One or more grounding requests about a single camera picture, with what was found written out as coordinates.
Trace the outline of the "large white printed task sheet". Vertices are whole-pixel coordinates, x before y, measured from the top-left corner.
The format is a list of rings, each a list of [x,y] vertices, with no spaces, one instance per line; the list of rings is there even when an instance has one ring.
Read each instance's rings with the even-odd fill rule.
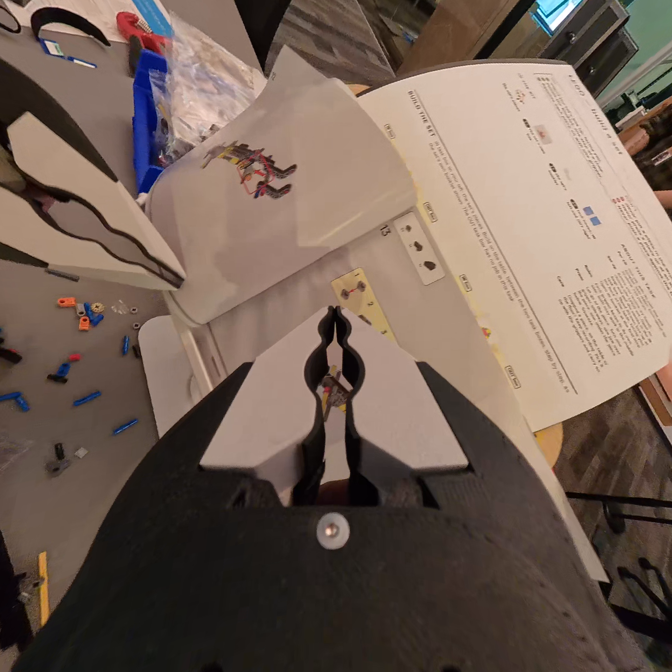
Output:
[[[455,64],[358,102],[531,429],[670,363],[671,222],[571,65]]]

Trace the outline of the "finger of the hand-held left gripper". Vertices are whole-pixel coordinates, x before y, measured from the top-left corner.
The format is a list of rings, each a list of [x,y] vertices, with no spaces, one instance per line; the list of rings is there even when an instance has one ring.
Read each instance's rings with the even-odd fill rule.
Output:
[[[37,204],[1,187],[1,244],[9,256],[45,263],[61,272],[150,290],[174,291],[181,278],[157,273],[143,264],[123,260],[99,241],[72,235],[57,226]]]
[[[96,222],[86,231],[72,232],[46,212],[60,229],[97,240],[123,260],[179,276],[183,284],[180,261],[119,180],[111,180],[29,112],[9,125],[7,135],[27,184],[59,202],[75,202]]]

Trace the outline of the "light blue card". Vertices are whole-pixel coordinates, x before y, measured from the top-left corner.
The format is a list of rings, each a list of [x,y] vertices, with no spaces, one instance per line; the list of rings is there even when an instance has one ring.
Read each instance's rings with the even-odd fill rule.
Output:
[[[173,29],[169,13],[160,1],[133,1],[136,13],[150,31],[164,37],[172,37]]]

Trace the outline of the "brown cardboard panel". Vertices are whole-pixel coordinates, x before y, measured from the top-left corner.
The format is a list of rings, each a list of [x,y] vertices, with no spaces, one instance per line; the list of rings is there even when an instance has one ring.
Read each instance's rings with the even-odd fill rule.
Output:
[[[397,76],[490,57],[535,1],[439,1]]]

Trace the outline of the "crumpled clear plastic bags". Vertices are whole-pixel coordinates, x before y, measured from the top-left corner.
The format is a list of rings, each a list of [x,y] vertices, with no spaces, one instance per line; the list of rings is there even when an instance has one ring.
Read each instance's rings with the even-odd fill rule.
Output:
[[[169,13],[167,73],[149,72],[158,162],[166,167],[223,129],[265,87],[264,75],[199,29]]]

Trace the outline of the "blue plastic bin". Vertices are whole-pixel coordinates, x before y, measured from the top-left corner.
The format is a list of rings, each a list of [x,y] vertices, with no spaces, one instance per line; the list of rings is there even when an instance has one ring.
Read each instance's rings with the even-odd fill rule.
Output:
[[[132,84],[134,106],[132,163],[138,194],[147,194],[163,172],[155,144],[155,133],[159,122],[149,77],[151,71],[158,72],[160,79],[164,80],[167,73],[167,62],[164,56],[144,49],[140,53]]]

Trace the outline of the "scattered loose lego pieces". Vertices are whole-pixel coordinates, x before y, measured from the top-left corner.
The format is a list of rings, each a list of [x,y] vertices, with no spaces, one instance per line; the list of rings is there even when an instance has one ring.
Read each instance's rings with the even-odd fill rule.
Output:
[[[96,327],[104,319],[104,305],[100,302],[94,302],[93,304],[83,302],[80,304],[74,297],[62,297],[57,300],[57,305],[61,308],[74,308],[76,310],[78,332],[80,333],[89,332],[90,329]],[[16,350],[6,348],[4,346],[4,341],[4,337],[1,337],[1,362],[7,363],[8,365],[19,364],[22,361],[22,356]],[[46,376],[46,380],[50,380],[56,384],[66,384],[69,381],[72,363],[79,362],[80,359],[81,355],[79,353],[71,354],[59,365],[57,371]],[[101,391],[93,391],[84,397],[75,399],[72,402],[72,408],[80,408],[83,405],[100,398],[101,394]],[[25,396],[20,391],[2,394],[1,403],[5,402],[14,404],[14,406],[22,413],[30,411],[30,406]],[[1,469],[3,470],[5,466],[10,464],[15,457],[25,452],[26,449],[26,447],[14,444],[9,440],[1,439]]]

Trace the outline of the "lego instruction booklet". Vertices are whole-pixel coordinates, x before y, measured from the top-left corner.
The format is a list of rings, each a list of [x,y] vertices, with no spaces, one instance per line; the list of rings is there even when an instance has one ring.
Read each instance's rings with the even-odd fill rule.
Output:
[[[396,228],[407,214],[419,223],[412,179],[343,85],[283,47],[252,105],[155,182],[145,213],[186,273],[164,299],[215,387],[320,309],[347,308],[332,281],[364,270],[387,339],[419,363],[466,454],[476,430],[492,429],[476,389],[502,383],[484,346],[468,344],[475,328],[447,280],[413,304],[419,280]],[[327,360],[324,430],[344,430],[346,442],[351,385],[336,331]]]

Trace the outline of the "black drawer cabinet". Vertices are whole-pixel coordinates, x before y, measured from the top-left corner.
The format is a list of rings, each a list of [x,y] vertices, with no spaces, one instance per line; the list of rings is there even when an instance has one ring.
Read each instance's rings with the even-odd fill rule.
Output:
[[[630,18],[620,1],[582,1],[538,57],[571,65],[596,98],[639,51],[626,29]]]

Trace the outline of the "yellow strip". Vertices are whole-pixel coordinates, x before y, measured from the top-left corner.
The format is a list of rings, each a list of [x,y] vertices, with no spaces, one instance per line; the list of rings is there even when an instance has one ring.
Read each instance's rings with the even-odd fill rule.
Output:
[[[38,607],[40,627],[44,627],[50,617],[48,554],[46,551],[38,555]]]

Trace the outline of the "red hand tool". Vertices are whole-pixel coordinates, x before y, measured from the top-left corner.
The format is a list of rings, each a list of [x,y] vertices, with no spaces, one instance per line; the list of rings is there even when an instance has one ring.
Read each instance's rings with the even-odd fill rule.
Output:
[[[135,13],[118,12],[115,19],[118,31],[129,44],[135,40],[142,49],[164,55],[170,38],[153,32],[147,22]]]

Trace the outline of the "small grey lego assembly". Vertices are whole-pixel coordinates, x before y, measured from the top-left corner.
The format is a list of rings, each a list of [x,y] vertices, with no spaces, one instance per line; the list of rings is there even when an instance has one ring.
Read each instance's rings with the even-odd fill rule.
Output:
[[[63,444],[55,443],[53,458],[45,463],[46,475],[54,478],[62,474],[70,465],[71,460],[67,457]]]

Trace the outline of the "blue white badge card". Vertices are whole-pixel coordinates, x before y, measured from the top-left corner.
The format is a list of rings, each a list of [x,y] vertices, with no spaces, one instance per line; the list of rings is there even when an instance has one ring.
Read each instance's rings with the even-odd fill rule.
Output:
[[[80,58],[71,56],[71,55],[66,55],[62,48],[60,47],[59,43],[53,41],[53,40],[47,40],[44,38],[38,38],[38,42],[40,43],[40,46],[42,46],[42,49],[46,55],[59,58],[62,61],[67,61],[70,63],[78,64],[84,67],[87,67],[89,69],[96,69],[97,65],[95,63],[91,63],[88,61],[84,61]]]

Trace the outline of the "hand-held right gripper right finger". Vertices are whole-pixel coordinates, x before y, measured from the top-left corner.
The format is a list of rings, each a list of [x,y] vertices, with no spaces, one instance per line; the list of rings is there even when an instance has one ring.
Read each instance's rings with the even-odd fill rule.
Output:
[[[390,494],[414,476],[465,470],[468,458],[416,359],[347,308],[336,308],[335,331],[351,385],[346,446],[354,472]]]

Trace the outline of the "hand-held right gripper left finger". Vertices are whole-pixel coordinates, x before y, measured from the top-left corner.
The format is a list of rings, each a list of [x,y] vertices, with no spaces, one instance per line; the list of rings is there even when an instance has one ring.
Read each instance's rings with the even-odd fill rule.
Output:
[[[324,307],[266,349],[245,378],[200,466],[268,481],[278,494],[316,494],[325,430],[317,389],[329,370],[336,311]]]

